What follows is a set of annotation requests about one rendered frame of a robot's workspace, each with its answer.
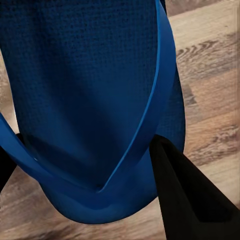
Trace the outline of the sandal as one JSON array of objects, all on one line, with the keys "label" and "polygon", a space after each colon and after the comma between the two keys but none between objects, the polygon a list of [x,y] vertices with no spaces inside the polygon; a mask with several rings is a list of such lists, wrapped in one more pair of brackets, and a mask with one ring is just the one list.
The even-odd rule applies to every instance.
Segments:
[{"label": "sandal", "polygon": [[59,213],[107,224],[158,196],[149,145],[186,136],[165,0],[0,0],[0,51],[25,143],[0,112],[0,146]]}]

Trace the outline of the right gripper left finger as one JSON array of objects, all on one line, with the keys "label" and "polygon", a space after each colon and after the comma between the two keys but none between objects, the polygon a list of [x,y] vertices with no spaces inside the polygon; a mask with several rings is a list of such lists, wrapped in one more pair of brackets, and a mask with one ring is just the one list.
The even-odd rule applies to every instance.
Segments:
[{"label": "right gripper left finger", "polygon": [[[17,133],[16,135],[25,145],[23,135],[21,133]],[[17,163],[12,160],[12,158],[0,145],[0,192],[3,190],[16,167]]]}]

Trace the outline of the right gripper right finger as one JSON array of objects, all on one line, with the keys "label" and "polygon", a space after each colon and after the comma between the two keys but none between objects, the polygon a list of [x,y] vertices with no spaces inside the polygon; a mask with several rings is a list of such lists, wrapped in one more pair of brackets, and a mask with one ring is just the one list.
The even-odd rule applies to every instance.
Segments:
[{"label": "right gripper right finger", "polygon": [[240,240],[240,210],[169,139],[149,153],[166,240]]}]

